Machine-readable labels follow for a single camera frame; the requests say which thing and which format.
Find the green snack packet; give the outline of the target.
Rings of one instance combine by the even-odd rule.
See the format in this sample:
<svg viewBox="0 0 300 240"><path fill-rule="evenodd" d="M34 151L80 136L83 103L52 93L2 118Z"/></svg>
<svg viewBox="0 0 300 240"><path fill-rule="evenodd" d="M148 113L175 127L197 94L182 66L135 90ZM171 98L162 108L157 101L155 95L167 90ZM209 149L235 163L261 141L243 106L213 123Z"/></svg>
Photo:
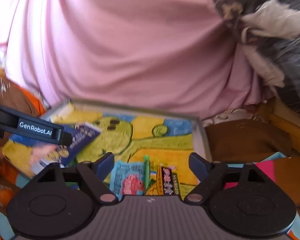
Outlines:
<svg viewBox="0 0 300 240"><path fill-rule="evenodd" d="M144 162L144 182L145 182L145 192L149 188L151 177L150 177L150 157L148 155L143 156L143 162Z"/></svg>

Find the colourful bird drawing paper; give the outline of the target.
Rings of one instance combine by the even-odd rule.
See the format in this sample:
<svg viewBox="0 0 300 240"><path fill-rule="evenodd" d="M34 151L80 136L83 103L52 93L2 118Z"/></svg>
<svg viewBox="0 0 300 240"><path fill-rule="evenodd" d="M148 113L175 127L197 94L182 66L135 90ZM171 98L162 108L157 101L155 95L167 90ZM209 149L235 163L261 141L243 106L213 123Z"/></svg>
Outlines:
<svg viewBox="0 0 300 240"><path fill-rule="evenodd" d="M3 146L4 157L26 179L53 162L71 167L112 153L114 168L104 182L117 198L143 194L185 197L197 185L188 166L197 124L189 118L67 103L49 121L72 134L70 147L52 148L19 135L11 135Z"/></svg>

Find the blue white snack packet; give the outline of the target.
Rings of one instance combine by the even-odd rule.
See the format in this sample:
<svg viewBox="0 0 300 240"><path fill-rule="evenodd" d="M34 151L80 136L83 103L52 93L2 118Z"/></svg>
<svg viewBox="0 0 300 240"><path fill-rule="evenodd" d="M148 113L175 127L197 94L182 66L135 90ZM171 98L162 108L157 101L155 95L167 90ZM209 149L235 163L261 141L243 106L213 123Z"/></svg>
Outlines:
<svg viewBox="0 0 300 240"><path fill-rule="evenodd" d="M101 134L100 128L88 122L64 125L64 130L71 134L69 146L56 146L13 134L2 148L2 153L15 168L33 178L50 163L59 163L60 167L68 166Z"/></svg>

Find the pink draped cloth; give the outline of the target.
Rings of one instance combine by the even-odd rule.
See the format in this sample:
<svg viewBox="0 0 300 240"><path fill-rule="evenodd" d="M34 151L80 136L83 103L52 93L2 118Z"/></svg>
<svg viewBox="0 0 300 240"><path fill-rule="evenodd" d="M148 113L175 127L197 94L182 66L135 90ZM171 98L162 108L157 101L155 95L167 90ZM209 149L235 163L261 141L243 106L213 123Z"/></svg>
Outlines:
<svg viewBox="0 0 300 240"><path fill-rule="evenodd" d="M213 0L0 0L6 76L72 99L209 118L276 96Z"/></svg>

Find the grey cardboard tray box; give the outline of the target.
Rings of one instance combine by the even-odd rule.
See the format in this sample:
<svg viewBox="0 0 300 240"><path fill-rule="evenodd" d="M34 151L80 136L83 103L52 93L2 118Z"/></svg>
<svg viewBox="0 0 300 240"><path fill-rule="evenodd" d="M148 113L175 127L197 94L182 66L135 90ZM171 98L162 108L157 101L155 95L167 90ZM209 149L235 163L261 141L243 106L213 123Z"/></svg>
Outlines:
<svg viewBox="0 0 300 240"><path fill-rule="evenodd" d="M88 122L101 129L101 135L78 154L78 162L95 161L107 152L125 163L142 161L148 155L152 160L174 165L181 181L193 184L196 180L188 167L190 153L211 160L205 129L195 116L68 100L49 109L42 119L58 124Z"/></svg>

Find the light blue pink snack packet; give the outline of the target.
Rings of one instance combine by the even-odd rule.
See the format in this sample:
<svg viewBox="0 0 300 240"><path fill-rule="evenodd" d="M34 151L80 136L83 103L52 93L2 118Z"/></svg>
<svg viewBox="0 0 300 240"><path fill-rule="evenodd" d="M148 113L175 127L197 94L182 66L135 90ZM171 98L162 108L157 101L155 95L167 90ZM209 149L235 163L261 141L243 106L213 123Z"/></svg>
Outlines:
<svg viewBox="0 0 300 240"><path fill-rule="evenodd" d="M109 188L118 200L122 200L125 195L143 195L145 192L144 163L117 161L110 174Z"/></svg>

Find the dark patterned fabric pile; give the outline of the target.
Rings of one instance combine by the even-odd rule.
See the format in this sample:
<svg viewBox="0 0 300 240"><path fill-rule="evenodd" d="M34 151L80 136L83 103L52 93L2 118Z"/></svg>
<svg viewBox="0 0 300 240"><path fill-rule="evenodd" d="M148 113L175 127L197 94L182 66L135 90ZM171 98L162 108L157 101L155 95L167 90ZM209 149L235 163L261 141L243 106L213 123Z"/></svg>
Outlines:
<svg viewBox="0 0 300 240"><path fill-rule="evenodd" d="M300 0L213 0L251 66L300 114Z"/></svg>

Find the brown PF patterned cloth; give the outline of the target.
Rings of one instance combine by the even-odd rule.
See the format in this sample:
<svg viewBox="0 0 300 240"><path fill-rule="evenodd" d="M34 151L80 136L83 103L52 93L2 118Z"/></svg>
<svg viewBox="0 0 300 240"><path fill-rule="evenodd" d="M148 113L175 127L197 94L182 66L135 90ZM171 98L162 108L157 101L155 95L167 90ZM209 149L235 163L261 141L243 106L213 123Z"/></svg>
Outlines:
<svg viewBox="0 0 300 240"><path fill-rule="evenodd" d="M0 104L34 117L39 117L45 112L41 100L9 80L2 69L0 69Z"/></svg>

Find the black pink snack packet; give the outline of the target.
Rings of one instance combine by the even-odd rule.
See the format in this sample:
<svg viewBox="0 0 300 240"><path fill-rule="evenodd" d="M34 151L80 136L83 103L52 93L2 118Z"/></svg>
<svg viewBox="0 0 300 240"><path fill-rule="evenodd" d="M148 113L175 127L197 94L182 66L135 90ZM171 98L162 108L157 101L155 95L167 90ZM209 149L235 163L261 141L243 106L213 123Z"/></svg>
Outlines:
<svg viewBox="0 0 300 240"><path fill-rule="evenodd" d="M163 195L180 195L178 175L168 167L161 167Z"/></svg>

